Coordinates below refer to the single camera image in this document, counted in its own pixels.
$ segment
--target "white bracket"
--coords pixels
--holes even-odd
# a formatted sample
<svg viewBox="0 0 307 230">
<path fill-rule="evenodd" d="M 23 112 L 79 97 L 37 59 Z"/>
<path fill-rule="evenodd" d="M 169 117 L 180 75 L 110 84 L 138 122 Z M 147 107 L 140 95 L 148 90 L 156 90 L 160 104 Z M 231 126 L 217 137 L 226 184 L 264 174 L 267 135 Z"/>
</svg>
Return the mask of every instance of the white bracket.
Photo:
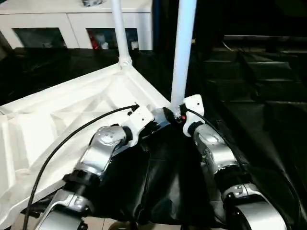
<svg viewBox="0 0 307 230">
<path fill-rule="evenodd" d="M 138 143 L 140 132 L 153 120 L 154 115 L 145 106 L 140 106 L 130 115 L 129 119 L 121 125 L 127 126 L 132 132 L 132 140 L 128 142 L 128 147 Z"/>
<path fill-rule="evenodd" d="M 200 114 L 200 115 L 204 115 L 204 108 L 203 108 L 203 104 L 202 104 L 202 99 L 201 96 L 199 94 L 187 97 L 185 99 L 183 99 L 183 103 L 186 105 L 186 107 L 190 110 L 195 111 L 196 113 Z M 190 125 L 194 122 L 198 122 L 201 121 L 203 123 L 204 120 L 202 120 L 200 117 L 196 116 L 195 114 L 191 113 L 191 112 L 187 112 L 186 113 L 186 123 L 183 126 L 183 133 L 187 136 L 187 137 L 191 137 L 191 135 L 188 133 L 188 128 L 190 127 Z"/>
</svg>

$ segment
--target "black plastic sheet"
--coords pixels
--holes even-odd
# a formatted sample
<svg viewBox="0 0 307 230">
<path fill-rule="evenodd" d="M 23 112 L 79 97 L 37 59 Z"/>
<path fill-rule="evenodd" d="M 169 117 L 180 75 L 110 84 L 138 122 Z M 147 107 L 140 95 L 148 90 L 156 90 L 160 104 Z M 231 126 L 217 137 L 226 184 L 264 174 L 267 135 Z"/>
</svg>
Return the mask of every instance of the black plastic sheet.
<svg viewBox="0 0 307 230">
<path fill-rule="evenodd" d="M 0 104 L 114 64 L 117 56 L 16 49 L 0 62 Z M 134 67 L 170 99 L 173 54 L 131 56 Z M 307 229 L 306 63 L 306 55 L 220 52 L 203 61 L 192 53 L 186 92 L 202 95 L 205 116 L 292 229 Z M 205 176 L 191 140 L 168 126 L 112 160 L 95 215 L 220 226 L 213 212 L 221 209 L 220 201 L 210 199 Z"/>
</svg>

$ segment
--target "white plastic tray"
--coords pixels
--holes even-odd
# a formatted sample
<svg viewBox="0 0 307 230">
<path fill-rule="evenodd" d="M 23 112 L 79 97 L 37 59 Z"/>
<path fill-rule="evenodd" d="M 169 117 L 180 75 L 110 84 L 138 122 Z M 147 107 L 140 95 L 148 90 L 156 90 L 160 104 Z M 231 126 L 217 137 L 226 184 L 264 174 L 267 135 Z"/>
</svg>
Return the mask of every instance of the white plastic tray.
<svg viewBox="0 0 307 230">
<path fill-rule="evenodd" d="M 116 108 L 168 107 L 166 100 L 133 67 L 95 71 L 0 106 L 0 229 L 26 207 L 36 175 L 50 152 L 73 130 Z M 125 121 L 128 111 L 110 115 L 67 142 L 46 167 L 35 201 L 63 185 L 90 138 L 100 127 Z"/>
</svg>

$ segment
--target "white cabinet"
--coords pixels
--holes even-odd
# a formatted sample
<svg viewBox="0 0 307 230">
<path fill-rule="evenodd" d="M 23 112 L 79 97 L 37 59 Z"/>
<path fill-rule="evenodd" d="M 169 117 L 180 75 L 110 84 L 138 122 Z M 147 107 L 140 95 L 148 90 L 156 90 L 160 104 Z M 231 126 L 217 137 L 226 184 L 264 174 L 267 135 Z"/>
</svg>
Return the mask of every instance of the white cabinet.
<svg viewBox="0 0 307 230">
<path fill-rule="evenodd" d="M 152 0 L 121 0 L 129 48 L 153 48 Z M 82 0 L 7 0 L 0 31 L 12 48 L 116 48 L 111 0 L 84 7 Z"/>
</svg>

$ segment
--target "white metal frame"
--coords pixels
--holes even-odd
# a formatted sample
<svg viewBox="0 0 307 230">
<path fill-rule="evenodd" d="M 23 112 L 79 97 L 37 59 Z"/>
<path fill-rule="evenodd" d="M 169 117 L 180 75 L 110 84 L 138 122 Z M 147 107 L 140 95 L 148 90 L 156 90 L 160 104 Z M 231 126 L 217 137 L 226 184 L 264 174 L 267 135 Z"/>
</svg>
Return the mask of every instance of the white metal frame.
<svg viewBox="0 0 307 230">
<path fill-rule="evenodd" d="M 65 13 L 3 14 L 0 31 L 13 49 L 23 47 L 13 28 L 59 28 L 67 48 L 79 48 Z"/>
</svg>

